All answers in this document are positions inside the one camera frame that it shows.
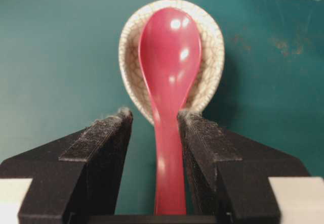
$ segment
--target stain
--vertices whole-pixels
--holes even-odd
[[[250,52],[252,49],[251,45],[249,45],[249,43],[243,37],[241,37],[239,34],[236,34],[232,38],[232,41],[233,41],[234,45],[238,45],[238,46],[242,47],[245,51]]]
[[[287,40],[270,38],[270,43],[273,44],[286,57],[289,55],[289,45]]]
[[[240,39],[240,36],[239,36],[238,34],[236,34],[236,35],[234,36],[234,38],[232,39],[232,41],[233,41],[234,44],[237,44],[238,41],[239,41],[239,39]]]
[[[297,46],[295,50],[293,50],[292,54],[294,55],[301,55],[304,51],[304,47],[300,44]]]

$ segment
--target teal surface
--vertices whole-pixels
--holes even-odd
[[[118,67],[126,20],[155,0],[0,0],[0,161],[128,106],[133,133],[116,213],[153,213],[153,127]],[[324,175],[324,1],[187,0],[226,49],[204,116],[299,157]]]

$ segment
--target ceramic spoon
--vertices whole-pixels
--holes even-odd
[[[182,147],[177,113],[184,107],[200,65],[200,37],[193,19],[174,8],[154,13],[139,42],[156,140],[154,213],[186,214]]]

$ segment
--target spoon handle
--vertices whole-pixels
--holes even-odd
[[[185,215],[186,199],[182,146],[176,117],[154,119],[156,140],[156,192],[154,214]]]

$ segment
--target plastic spoon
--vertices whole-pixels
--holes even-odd
[[[181,10],[161,9],[146,23],[138,50],[155,129],[157,169],[154,213],[185,215],[177,113],[185,105],[200,66],[197,26]]]

